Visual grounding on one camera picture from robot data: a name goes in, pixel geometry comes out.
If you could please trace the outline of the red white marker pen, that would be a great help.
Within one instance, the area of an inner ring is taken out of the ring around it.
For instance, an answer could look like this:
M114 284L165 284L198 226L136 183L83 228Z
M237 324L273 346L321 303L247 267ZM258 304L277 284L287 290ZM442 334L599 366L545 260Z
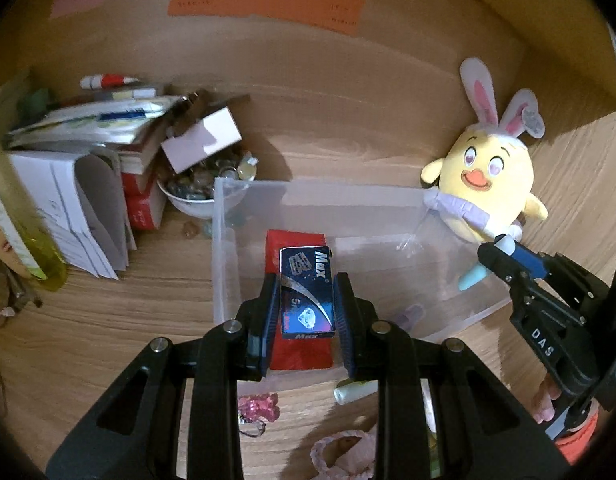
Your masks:
M137 84L138 78L117 74L97 74L84 76L79 81L79 87L84 90L103 90Z

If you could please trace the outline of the red foil pouch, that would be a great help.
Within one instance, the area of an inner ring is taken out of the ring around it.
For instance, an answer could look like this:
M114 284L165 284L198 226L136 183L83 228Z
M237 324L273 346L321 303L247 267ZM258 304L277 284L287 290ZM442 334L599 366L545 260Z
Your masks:
M280 278L280 313L273 370L327 370L335 335L332 252L325 236L270 230L266 271Z

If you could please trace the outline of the mint green tube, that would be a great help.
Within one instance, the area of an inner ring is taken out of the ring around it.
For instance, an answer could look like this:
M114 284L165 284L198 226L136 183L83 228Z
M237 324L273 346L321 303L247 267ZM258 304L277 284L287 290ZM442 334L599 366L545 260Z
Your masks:
M334 400L338 405L351 404L378 392L378 382L355 382L351 379L339 382L333 390Z

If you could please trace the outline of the pink glitter keychain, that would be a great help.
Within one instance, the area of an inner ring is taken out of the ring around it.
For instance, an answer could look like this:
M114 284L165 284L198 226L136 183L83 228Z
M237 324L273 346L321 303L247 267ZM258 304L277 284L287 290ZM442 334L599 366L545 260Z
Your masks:
M238 398L238 430L242 436L261 437L279 417L279 396L275 392Z

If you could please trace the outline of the yellow chick bunny plush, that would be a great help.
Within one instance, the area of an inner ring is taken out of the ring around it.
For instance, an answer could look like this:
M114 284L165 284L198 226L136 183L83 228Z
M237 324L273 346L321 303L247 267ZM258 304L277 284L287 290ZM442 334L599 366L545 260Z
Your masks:
M460 77L477 122L464 129L448 154L420 173L430 188L424 202L457 237L480 244L508 234L519 240L521 218L548 218L534 194L534 167L524 133L540 139L546 132L535 93L518 90L502 115L491 73L479 58L460 65Z

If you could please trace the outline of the clear plastic storage bin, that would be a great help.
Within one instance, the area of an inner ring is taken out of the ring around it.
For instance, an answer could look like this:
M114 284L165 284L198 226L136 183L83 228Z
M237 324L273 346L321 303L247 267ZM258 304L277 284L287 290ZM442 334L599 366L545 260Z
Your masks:
M459 288L476 263L476 247L424 206L419 188L220 179L212 213L215 322L233 318L258 294L272 230L323 235L334 271L348 273L355 293L379 316L394 320L414 310L416 338L441 341L509 301L493 275Z

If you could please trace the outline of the small white cardboard box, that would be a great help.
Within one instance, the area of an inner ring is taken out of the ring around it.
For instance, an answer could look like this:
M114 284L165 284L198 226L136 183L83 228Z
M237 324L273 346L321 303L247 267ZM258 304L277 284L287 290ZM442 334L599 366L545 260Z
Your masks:
M173 136L162 143L162 150L176 174L181 174L209 156L241 142L230 110L220 108L191 126L181 136Z

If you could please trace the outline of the white bowl of stones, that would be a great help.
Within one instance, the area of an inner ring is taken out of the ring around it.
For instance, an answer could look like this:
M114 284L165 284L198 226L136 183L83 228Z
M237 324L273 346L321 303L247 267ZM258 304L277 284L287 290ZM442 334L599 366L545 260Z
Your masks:
M258 173L259 158L241 145L225 148L190 168L175 174L167 169L157 178L162 192L182 214L197 219L212 218L215 181L219 178L252 182Z

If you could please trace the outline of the yellow green spray bottle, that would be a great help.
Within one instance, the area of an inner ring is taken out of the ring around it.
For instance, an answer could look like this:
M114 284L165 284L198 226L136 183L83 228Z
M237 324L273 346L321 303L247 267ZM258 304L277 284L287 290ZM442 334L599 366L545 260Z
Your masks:
M67 268L46 232L12 162L0 148L0 230L23 266L24 276L56 292L66 282Z

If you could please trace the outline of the folded white paper leaflets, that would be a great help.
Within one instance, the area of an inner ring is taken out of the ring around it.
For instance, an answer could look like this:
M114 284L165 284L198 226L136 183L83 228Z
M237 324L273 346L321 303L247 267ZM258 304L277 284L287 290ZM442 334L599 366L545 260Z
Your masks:
M64 260L116 280L136 248L118 157L107 151L12 151L20 183Z

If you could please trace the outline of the blue Max staples box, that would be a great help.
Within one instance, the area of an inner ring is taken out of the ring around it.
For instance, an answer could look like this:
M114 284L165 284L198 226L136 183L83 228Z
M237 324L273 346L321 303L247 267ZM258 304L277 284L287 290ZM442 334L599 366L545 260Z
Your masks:
M335 335L331 251L328 246L280 250L281 334L284 339Z

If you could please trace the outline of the pink cream tube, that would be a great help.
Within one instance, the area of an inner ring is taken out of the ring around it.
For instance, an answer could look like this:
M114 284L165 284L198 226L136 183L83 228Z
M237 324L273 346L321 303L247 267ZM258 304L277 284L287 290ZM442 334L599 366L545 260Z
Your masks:
M350 476L372 479L375 469L376 433L378 425L366 431L362 437L334 463Z

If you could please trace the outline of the stack of books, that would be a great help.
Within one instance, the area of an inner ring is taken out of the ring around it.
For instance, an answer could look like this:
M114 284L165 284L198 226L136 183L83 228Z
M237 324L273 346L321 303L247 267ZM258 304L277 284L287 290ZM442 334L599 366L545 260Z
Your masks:
M122 174L130 226L160 227L166 198L156 190L155 164L169 133L193 114L198 96L153 96L102 101L54 110L35 124L9 132L8 151L110 153Z

